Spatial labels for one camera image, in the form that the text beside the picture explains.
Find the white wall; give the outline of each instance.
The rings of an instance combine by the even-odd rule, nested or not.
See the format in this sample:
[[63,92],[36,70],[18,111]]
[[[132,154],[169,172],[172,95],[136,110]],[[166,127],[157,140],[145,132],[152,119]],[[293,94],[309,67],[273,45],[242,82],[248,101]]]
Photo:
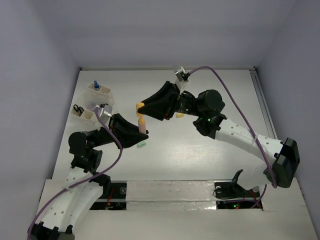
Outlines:
[[252,67],[295,0],[46,2],[82,67]]
[[278,137],[297,141],[298,180],[320,234],[320,1],[298,1],[259,65]]
[[23,240],[51,177],[79,68],[42,1],[0,1],[0,233]]

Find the yellow object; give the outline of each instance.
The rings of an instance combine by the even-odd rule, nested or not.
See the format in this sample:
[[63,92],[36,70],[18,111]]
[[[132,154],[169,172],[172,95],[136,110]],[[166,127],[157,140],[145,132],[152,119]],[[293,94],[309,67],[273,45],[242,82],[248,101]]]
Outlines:
[[144,105],[145,105],[145,104],[144,104],[143,102],[138,102],[138,103],[136,104],[136,116],[139,117],[139,118],[141,118],[141,117],[143,116],[143,114],[138,113],[138,109],[141,108],[141,107],[143,107]]
[[175,116],[176,116],[177,118],[182,118],[182,117],[184,117],[185,115],[184,115],[183,113],[177,113]]
[[143,114],[138,113],[138,109],[143,107],[144,105],[145,104],[143,102],[138,102],[136,104],[136,115],[139,117],[139,120],[138,120],[139,133],[147,134],[146,121],[143,118]]

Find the white platform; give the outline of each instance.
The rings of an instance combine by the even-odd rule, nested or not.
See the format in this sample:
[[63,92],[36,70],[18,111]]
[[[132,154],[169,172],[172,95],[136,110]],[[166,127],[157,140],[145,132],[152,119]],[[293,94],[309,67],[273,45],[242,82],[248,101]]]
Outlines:
[[[268,136],[257,94],[248,70],[219,70],[234,98],[247,116],[253,129]],[[136,103],[154,94],[169,80],[175,80],[169,70],[139,71],[81,71],[73,101],[94,80],[112,89],[120,114],[137,123]],[[226,107],[223,113],[245,126],[221,84],[208,70],[190,78],[188,91],[194,95],[208,89],[218,90]],[[139,180],[227,180],[239,169],[250,170],[261,160],[217,140],[201,136],[192,124],[196,118],[185,116],[169,121],[145,117],[149,139],[143,148],[123,151],[119,163],[107,174],[113,181]],[[69,154],[68,138],[77,131],[94,129],[72,121],[69,116],[64,130],[52,180],[47,180],[40,207],[61,187],[73,156]],[[97,148],[103,150],[98,171],[108,167],[118,156],[114,144]],[[316,234],[304,203],[299,185],[294,180],[289,189],[268,188],[263,199],[264,211],[239,210],[154,210],[147,207],[124,211],[89,211],[76,240],[209,240],[209,239],[281,239],[316,240]]]
[[[45,182],[40,208],[61,189],[62,184],[62,180]],[[155,194],[155,199],[163,200],[163,194]],[[264,211],[214,210],[215,206],[205,210],[171,209],[166,200],[160,208],[159,205],[147,205],[134,207],[134,210],[90,210],[76,226],[75,239],[317,240],[295,179],[290,188],[268,189],[262,201]]]

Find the purple cable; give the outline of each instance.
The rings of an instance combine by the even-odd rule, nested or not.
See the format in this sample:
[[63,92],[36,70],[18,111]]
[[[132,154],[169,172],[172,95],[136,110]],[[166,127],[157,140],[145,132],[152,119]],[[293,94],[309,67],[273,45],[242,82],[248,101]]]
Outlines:
[[[114,163],[112,163],[107,169],[103,170],[102,172],[98,173],[97,175],[93,175],[93,176],[88,177],[88,178],[86,178],[86,179],[84,179],[84,180],[82,180],[82,181],[79,181],[79,182],[76,182],[76,183],[70,185],[70,186],[68,187],[68,188],[70,188],[70,189],[72,189],[72,188],[74,188],[74,187],[76,187],[76,186],[78,186],[78,185],[80,185],[80,184],[83,184],[83,183],[85,183],[85,182],[88,182],[88,181],[90,181],[90,180],[92,180],[92,179],[95,179],[95,178],[101,176],[102,174],[104,174],[105,172],[109,171],[110,169],[112,169],[112,168],[119,162],[119,160],[120,160],[120,158],[121,158],[121,155],[122,155],[122,152],[123,152],[123,150],[124,150],[123,147],[122,147],[122,145],[121,145],[121,143],[120,143],[120,141],[118,140],[118,138],[113,134],[113,132],[106,126],[106,124],[105,124],[105,123],[101,120],[101,118],[99,117],[98,110],[99,110],[99,108],[96,107],[96,108],[95,108],[95,111],[94,111],[94,112],[95,112],[95,116],[96,116],[96,118],[98,119],[99,123],[101,123],[101,125],[105,128],[105,130],[108,132],[108,134],[110,134],[111,137],[112,137],[112,138],[114,139],[114,141],[116,142],[117,146],[118,146],[119,149],[120,149],[119,155],[118,155],[117,159],[114,161]],[[38,219],[39,216],[43,213],[43,211],[44,211],[57,197],[59,197],[61,194],[65,193],[65,192],[67,192],[67,191],[68,191],[67,189],[62,189],[60,192],[58,192],[56,195],[54,195],[54,196],[40,209],[40,211],[35,215],[32,223],[31,223],[31,225],[30,225],[30,227],[29,227],[29,229],[28,229],[27,240],[31,240],[31,231],[32,231],[32,228],[34,227],[37,219]]]
[[259,204],[259,202],[261,201],[261,199],[264,197],[264,195],[265,195],[265,193],[266,193],[266,190],[267,190],[267,184],[264,185],[264,189],[263,189],[263,192],[262,192],[261,196],[259,197],[259,200],[256,201],[256,203],[255,203],[252,207],[250,207],[251,209],[255,208],[255,206],[257,206],[257,205]]
[[231,95],[231,92],[230,92],[229,89],[227,88],[226,84],[224,83],[224,81],[222,80],[222,78],[219,76],[219,74],[218,74],[212,67],[210,67],[210,66],[199,66],[199,67],[191,70],[191,71],[189,72],[189,74],[191,75],[191,74],[193,74],[194,72],[196,72],[196,71],[198,71],[198,70],[200,70],[200,69],[209,69],[209,70],[211,70],[211,71],[214,73],[214,75],[219,79],[220,83],[221,83],[222,86],[224,87],[226,93],[229,95],[229,97],[230,97],[231,101],[233,102],[234,106],[236,107],[236,109],[238,110],[238,112],[239,112],[240,115],[242,116],[243,120],[245,121],[246,125],[248,126],[248,128],[249,128],[252,136],[255,138],[255,142],[256,142],[256,144],[258,145],[258,147],[259,147],[259,149],[260,149],[260,151],[261,151],[261,153],[262,153],[262,156],[263,156],[263,159],[264,159],[264,161],[265,161],[266,167],[268,168],[268,171],[269,171],[270,174],[271,174],[271,177],[272,177],[272,186],[276,189],[276,188],[277,188],[276,176],[275,176],[274,171],[272,171],[272,169],[271,169],[270,163],[269,163],[269,161],[268,161],[268,157],[267,157],[267,155],[266,155],[266,153],[265,153],[265,151],[264,151],[264,149],[263,149],[263,147],[262,147],[259,139],[256,138],[256,133],[255,133],[254,129],[253,129],[252,126],[250,125],[250,123],[249,123],[248,119],[246,118],[246,116],[244,115],[244,113],[241,111],[241,109],[240,109],[240,107],[238,106],[238,104],[236,103],[234,97]]

